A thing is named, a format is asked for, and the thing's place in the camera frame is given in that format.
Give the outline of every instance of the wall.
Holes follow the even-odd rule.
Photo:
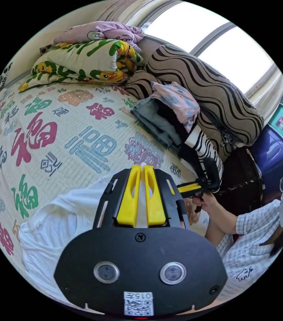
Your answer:
[[[94,16],[106,3],[107,1],[99,1],[72,11],[34,35],[10,60],[13,64],[7,77],[7,83],[32,68],[40,57],[40,47],[50,44],[55,36],[67,28],[94,21]]]

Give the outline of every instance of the bedsheet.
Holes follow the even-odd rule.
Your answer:
[[[57,195],[142,162],[176,184],[195,176],[141,127],[130,113],[138,99],[122,87],[54,83],[19,93],[27,78],[7,88],[0,103],[0,247],[35,286],[18,231]],[[203,234],[208,218],[190,223]]]

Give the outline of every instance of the label sticker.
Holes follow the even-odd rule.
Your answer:
[[[276,122],[276,125],[283,130],[283,117],[281,116],[279,120]]]
[[[154,315],[152,292],[124,292],[125,315],[149,317]]]

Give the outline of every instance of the screw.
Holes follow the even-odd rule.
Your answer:
[[[137,242],[144,242],[145,239],[146,239],[146,236],[143,233],[137,233],[136,236],[135,236],[135,240]]]
[[[216,294],[216,292],[219,290],[219,286],[218,285],[215,285],[214,287],[212,287],[210,290],[209,290],[209,294],[210,295],[214,295]]]
[[[65,292],[70,292],[70,288],[68,287],[68,285],[64,284],[62,288]]]

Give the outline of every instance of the black device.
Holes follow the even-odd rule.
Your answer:
[[[136,228],[141,175],[148,228]],[[183,197],[172,177],[152,166],[143,171],[132,166],[112,177],[93,229],[65,247],[54,278],[74,305],[136,320],[208,306],[227,274],[216,248],[190,230]]]

